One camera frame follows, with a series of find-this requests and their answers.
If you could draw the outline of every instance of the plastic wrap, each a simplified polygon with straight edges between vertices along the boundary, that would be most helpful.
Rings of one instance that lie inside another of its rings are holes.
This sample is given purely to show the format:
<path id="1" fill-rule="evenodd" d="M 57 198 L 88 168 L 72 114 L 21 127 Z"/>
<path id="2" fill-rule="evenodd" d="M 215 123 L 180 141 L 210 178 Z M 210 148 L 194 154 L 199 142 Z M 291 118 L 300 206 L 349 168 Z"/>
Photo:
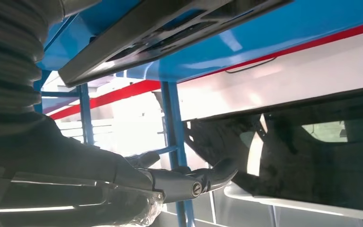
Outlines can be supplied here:
<path id="1" fill-rule="evenodd" d="M 163 201 L 108 182 L 17 174 L 0 201 L 0 227 L 147 227 Z"/>
<path id="2" fill-rule="evenodd" d="M 155 218 L 161 213 L 164 197 L 162 193 L 158 192 L 147 192 L 137 189 L 131 189 L 126 187 L 117 186 L 118 194 L 124 194 L 127 196 L 128 202 L 125 203 L 124 208 L 127 209 L 129 205 L 135 206 L 136 203 L 140 203 L 141 199 L 146 200 L 146 204 L 141 206 L 142 210 L 140 213 L 136 213 L 133 218 L 122 221 L 117 220 L 111 225 L 101 225 L 99 227 L 124 227 L 128 225 L 147 227 L 150 226 Z"/>

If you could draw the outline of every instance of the bright light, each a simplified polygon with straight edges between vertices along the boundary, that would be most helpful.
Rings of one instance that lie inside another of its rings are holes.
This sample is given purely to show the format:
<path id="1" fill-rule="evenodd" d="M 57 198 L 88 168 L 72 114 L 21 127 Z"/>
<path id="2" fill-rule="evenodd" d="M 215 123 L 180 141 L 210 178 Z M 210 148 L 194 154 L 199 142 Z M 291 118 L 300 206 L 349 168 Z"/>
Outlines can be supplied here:
<path id="1" fill-rule="evenodd" d="M 262 147 L 264 141 L 258 133 L 254 134 L 250 145 L 250 150 L 247 159 L 247 173 L 255 176 L 259 176 L 259 166 L 261 164 Z"/>
<path id="2" fill-rule="evenodd" d="M 297 210 L 305 210 L 305 211 L 312 211 L 312 212 L 323 213 L 323 214 L 344 216 L 343 214 L 340 214 L 340 213 L 335 213 L 335 212 L 325 211 L 325 210 L 311 209 L 311 208 L 306 208 L 306 207 L 298 207 L 298 206 L 293 206 L 293 205 L 286 205 L 282 202 L 274 202 L 274 201 L 268 201 L 268 200 L 263 200 L 263 199 L 259 199 L 257 201 L 262 204 L 265 204 L 265 205 L 272 205 L 272 206 L 277 206 L 277 207 L 286 207 L 286 208 L 297 209 Z"/>
<path id="3" fill-rule="evenodd" d="M 95 203 L 95 204 L 84 204 L 84 205 L 79 205 L 79 207 L 90 207 L 90 206 L 98 206 L 98 205 L 102 205 L 104 203 Z"/>
<path id="4" fill-rule="evenodd" d="M 48 210 L 72 210 L 74 207 L 35 207 L 35 208 L 15 208 L 15 209 L 0 209 L 0 212 L 33 212 L 33 211 L 48 211 Z"/>
<path id="5" fill-rule="evenodd" d="M 47 185 L 85 186 L 84 184 L 49 183 L 49 182 L 34 182 L 34 181 L 20 181 L 20 180 L 12 180 L 11 182 L 12 183 L 47 184 Z"/>
<path id="6" fill-rule="evenodd" d="M 265 133 L 267 133 L 268 132 L 268 126 L 267 126 L 267 122 L 265 120 L 264 114 L 261 114 L 261 117 L 259 119 L 259 122 L 261 122 L 261 125 L 264 128 Z"/>

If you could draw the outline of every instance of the vehicle body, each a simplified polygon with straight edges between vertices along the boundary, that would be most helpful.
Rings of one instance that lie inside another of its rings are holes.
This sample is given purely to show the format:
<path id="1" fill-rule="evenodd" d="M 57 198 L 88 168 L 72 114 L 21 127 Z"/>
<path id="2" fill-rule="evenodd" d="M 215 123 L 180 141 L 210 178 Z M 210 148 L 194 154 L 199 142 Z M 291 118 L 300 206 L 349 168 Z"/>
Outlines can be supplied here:
<path id="1" fill-rule="evenodd" d="M 363 34 L 179 85 L 186 143 L 231 198 L 363 219 Z"/>

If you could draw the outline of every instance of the blue metal frame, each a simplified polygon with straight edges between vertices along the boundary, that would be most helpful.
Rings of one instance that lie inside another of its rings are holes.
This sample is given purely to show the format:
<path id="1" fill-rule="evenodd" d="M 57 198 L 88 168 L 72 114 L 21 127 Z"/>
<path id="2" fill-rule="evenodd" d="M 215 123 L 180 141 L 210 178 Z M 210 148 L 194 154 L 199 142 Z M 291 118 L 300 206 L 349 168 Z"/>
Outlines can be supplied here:
<path id="1" fill-rule="evenodd" d="M 184 150 L 183 122 L 180 116 L 179 97 L 175 82 L 161 82 L 162 99 L 164 104 L 166 137 L 168 146 L 176 146 L 177 151 L 169 153 L 171 167 L 188 166 L 186 152 Z M 192 201 L 176 203 L 179 227 L 195 226 Z"/>
<path id="2" fill-rule="evenodd" d="M 55 25 L 55 26 L 59 27 L 58 30 L 51 28 L 51 30 L 50 30 L 51 34 L 49 34 L 49 37 L 48 37 L 49 41 L 45 43 L 44 52 L 47 51 L 48 48 L 50 48 L 50 46 L 58 39 L 58 37 L 63 33 L 63 31 L 66 30 L 66 28 L 68 28 L 68 26 L 74 21 L 74 19 L 76 19 L 77 16 L 78 16 L 78 14 L 70 16 L 66 20 L 64 20 L 62 23 Z"/>
<path id="3" fill-rule="evenodd" d="M 77 86 L 77 91 L 80 97 L 80 114 L 84 143 L 94 145 L 95 141 L 93 125 L 91 123 L 90 96 L 88 95 L 88 84 L 85 83 Z"/>
<path id="4" fill-rule="evenodd" d="M 158 153 L 159 155 L 170 153 L 173 151 L 177 151 L 177 146 L 169 146 L 166 148 L 155 150 L 155 152 Z"/>
<path id="5" fill-rule="evenodd" d="M 41 92 L 41 88 L 43 87 L 44 83 L 48 79 L 51 71 L 43 70 L 41 80 L 34 82 L 34 90 Z M 44 97 L 79 97 L 80 99 L 80 115 L 81 115 L 81 124 L 83 129 L 83 138 L 84 143 L 86 144 L 94 144 L 94 132 L 93 126 L 91 123 L 91 111 L 90 111 L 90 97 L 88 95 L 88 85 L 83 84 L 77 86 L 77 92 L 48 92 L 42 91 L 41 96 Z M 36 112 L 42 113 L 43 106 L 42 103 L 34 105 L 34 109 Z M 163 150 L 164 153 L 170 152 L 170 148 L 165 148 Z"/>
<path id="6" fill-rule="evenodd" d="M 78 92 L 55 92 L 55 91 L 42 91 L 43 97 L 80 97 Z"/>

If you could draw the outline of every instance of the blue vertical post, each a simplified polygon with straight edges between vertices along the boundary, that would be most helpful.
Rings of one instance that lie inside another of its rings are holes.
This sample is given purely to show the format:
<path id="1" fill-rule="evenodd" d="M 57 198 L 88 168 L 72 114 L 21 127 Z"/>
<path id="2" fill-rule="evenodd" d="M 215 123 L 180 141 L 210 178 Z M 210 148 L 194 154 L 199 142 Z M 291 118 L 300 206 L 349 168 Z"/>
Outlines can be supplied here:
<path id="1" fill-rule="evenodd" d="M 184 150 L 183 122 L 180 116 L 177 84 L 175 82 L 161 82 L 161 88 L 167 127 L 167 141 L 169 142 L 169 146 L 177 146 L 176 153 L 169 153 L 171 167 L 187 166 L 186 152 Z M 179 227 L 195 226 L 191 200 L 176 203 L 176 211 Z"/>
<path id="2" fill-rule="evenodd" d="M 85 144 L 94 144 L 93 125 L 91 123 L 90 96 L 88 94 L 88 84 L 77 86 L 80 96 L 80 115 L 83 127 L 83 139 Z"/>
<path id="3" fill-rule="evenodd" d="M 277 220 L 277 210 L 275 206 L 268 205 L 271 227 L 279 227 L 279 221 Z"/>
<path id="4" fill-rule="evenodd" d="M 48 71 L 48 70 L 43 70 L 42 71 L 41 80 L 38 80 L 38 81 L 34 82 L 34 90 L 36 90 L 38 92 L 41 92 L 41 88 L 43 87 L 44 83 L 48 79 L 51 72 L 52 71 Z M 38 113 L 43 113 L 43 103 L 42 103 L 42 101 L 41 101 L 41 103 L 34 105 L 34 110 L 36 112 L 38 112 Z"/>

